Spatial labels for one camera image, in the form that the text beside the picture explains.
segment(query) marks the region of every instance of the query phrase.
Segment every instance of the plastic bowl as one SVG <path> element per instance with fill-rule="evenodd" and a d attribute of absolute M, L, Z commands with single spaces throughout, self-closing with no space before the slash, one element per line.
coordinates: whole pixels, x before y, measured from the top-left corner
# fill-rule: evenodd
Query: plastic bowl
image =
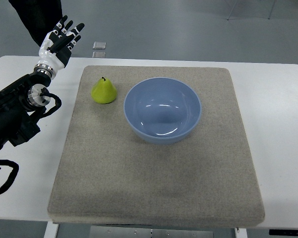
<path fill-rule="evenodd" d="M 198 124 L 202 105 L 188 85 L 171 78 L 150 78 L 127 93 L 124 113 L 132 130 L 154 144 L 172 144 Z"/>

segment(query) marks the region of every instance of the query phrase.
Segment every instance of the bowl rim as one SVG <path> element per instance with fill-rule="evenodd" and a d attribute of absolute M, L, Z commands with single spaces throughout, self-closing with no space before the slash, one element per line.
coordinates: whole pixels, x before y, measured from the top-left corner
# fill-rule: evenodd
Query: bowl rim
<path fill-rule="evenodd" d="M 179 82 L 179 83 L 182 83 L 183 85 L 185 85 L 186 87 L 188 87 L 189 89 L 191 89 L 191 91 L 194 93 L 194 95 L 195 95 L 195 96 L 197 97 L 197 99 L 198 99 L 198 102 L 199 102 L 199 105 L 200 105 L 199 116 L 198 116 L 196 122 L 193 124 L 193 126 L 191 126 L 191 127 L 190 127 L 188 130 L 186 130 L 184 133 L 181 133 L 181 134 L 179 134 L 179 135 L 175 135 L 175 136 L 170 136 L 170 137 L 158 137 L 158 136 L 148 135 L 148 134 L 143 133 L 142 131 L 138 130 L 135 126 L 133 126 L 133 125 L 131 124 L 131 122 L 129 121 L 127 115 L 126 115 L 125 105 L 126 105 L 126 99 L 127 99 L 128 95 L 129 95 L 129 93 L 130 93 L 135 87 L 137 87 L 139 84 L 141 84 L 141 83 L 143 83 L 143 82 L 145 82 L 145 81 L 148 81 L 148 80 L 153 80 L 153 79 L 158 79 L 158 78 L 163 78 L 163 79 L 168 79 L 168 80 L 174 80 L 174 81 L 177 81 L 177 82 Z M 174 78 L 154 77 L 154 78 L 148 78 L 148 79 L 145 79 L 145 80 L 143 80 L 143 81 L 141 81 L 141 82 L 135 84 L 135 85 L 128 91 L 128 93 L 126 94 L 126 97 L 125 97 L 125 99 L 124 99 L 124 115 L 125 115 L 125 118 L 126 118 L 128 124 L 132 127 L 133 130 L 136 130 L 137 133 L 140 133 L 141 135 L 143 135 L 143 136 L 145 136 L 145 137 L 148 137 L 148 138 L 150 138 L 150 139 L 171 140 L 171 139 L 179 138 L 179 137 L 181 137 L 181 136 L 186 135 L 188 132 L 192 131 L 192 130 L 197 126 L 197 124 L 199 123 L 199 121 L 200 121 L 200 119 L 201 119 L 201 115 L 202 115 L 202 103 L 201 103 L 201 100 L 200 100 L 198 94 L 197 94 L 197 93 L 196 93 L 196 92 L 195 92 L 189 85 L 187 85 L 186 83 L 184 83 L 184 82 L 182 82 L 182 81 L 180 81 L 180 80 L 178 80 L 178 79 L 174 79 Z"/>

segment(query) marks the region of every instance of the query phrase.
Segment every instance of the metal bracket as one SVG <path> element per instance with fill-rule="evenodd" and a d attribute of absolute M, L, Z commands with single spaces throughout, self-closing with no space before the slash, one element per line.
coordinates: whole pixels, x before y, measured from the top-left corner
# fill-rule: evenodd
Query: metal bracket
<path fill-rule="evenodd" d="M 213 238 L 211 231 L 91 226 L 89 238 Z"/>
<path fill-rule="evenodd" d="M 58 232 L 59 224 L 54 224 L 53 222 L 48 222 L 44 234 L 44 238 L 56 238 Z"/>
<path fill-rule="evenodd" d="M 236 238 L 247 238 L 247 231 L 243 228 L 235 228 L 235 237 Z"/>

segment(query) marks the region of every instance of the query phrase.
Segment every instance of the green pear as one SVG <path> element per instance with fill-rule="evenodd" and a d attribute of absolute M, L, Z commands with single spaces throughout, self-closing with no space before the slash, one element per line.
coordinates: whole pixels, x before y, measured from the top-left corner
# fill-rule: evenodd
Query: green pear
<path fill-rule="evenodd" d="M 92 87 L 91 97 L 95 102 L 106 104 L 111 103 L 117 97 L 117 90 L 109 79 L 101 79 Z"/>

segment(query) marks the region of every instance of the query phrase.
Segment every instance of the black robotic arm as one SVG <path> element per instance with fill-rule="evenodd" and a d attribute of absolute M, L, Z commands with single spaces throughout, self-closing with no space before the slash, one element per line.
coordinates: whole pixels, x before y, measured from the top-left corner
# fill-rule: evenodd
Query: black robotic arm
<path fill-rule="evenodd" d="M 64 16 L 49 32 L 39 50 L 39 61 L 31 74 L 27 74 L 0 91 L 0 150 L 9 141 L 13 146 L 29 141 L 40 128 L 39 119 L 54 113 L 62 104 L 59 97 L 50 93 L 47 87 L 58 70 L 66 67 L 72 49 L 80 39 L 81 23 L 71 31 L 70 21 L 65 25 Z M 54 99 L 55 105 L 46 111 L 46 106 Z M 13 168 L 8 181 L 0 188 L 0 194 L 12 185 L 18 165 L 12 161 L 0 160 L 0 165 Z"/>

